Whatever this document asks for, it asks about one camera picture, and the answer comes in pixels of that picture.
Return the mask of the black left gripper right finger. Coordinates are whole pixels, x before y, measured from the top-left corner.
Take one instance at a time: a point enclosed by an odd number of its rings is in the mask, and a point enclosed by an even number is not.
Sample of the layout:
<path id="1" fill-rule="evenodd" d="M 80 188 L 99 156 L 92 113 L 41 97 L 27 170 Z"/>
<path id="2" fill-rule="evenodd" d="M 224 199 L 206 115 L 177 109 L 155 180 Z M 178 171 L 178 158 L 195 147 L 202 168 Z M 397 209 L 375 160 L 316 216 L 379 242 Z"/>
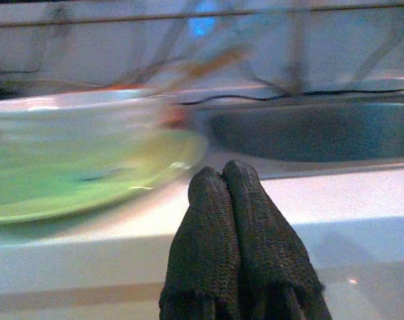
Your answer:
<path id="1" fill-rule="evenodd" d="M 298 234 L 252 166 L 227 162 L 227 183 L 243 268 L 248 319 L 331 319 L 319 280 Z"/>

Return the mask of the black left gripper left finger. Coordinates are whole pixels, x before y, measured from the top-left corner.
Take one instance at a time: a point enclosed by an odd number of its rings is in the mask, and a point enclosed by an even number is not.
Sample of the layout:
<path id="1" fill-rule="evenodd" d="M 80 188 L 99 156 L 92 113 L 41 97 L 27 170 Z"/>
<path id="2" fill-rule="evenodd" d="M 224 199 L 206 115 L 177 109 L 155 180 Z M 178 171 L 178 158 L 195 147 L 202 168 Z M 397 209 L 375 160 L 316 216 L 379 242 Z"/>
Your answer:
<path id="1" fill-rule="evenodd" d="M 160 319 L 240 319 L 239 245 L 231 198 L 220 174 L 196 173 L 189 206 L 169 250 Z"/>

